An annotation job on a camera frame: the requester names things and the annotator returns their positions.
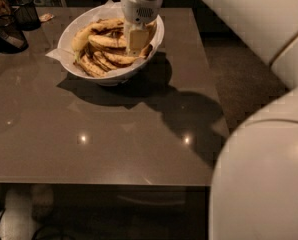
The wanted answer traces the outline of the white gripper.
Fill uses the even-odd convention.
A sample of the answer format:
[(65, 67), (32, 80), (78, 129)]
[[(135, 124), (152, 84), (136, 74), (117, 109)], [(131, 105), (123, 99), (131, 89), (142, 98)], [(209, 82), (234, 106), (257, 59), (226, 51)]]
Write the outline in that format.
[(163, 0), (120, 1), (126, 19), (123, 35), (127, 40), (127, 53), (139, 55), (149, 40), (149, 29), (144, 23), (150, 23), (157, 18)]

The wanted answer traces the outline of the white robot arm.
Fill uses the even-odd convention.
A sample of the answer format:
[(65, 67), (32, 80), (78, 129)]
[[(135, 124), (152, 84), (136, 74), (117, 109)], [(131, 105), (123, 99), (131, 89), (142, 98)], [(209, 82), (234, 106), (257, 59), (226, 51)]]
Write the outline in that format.
[(298, 0), (202, 0), (289, 88), (231, 134), (208, 240), (298, 240)]

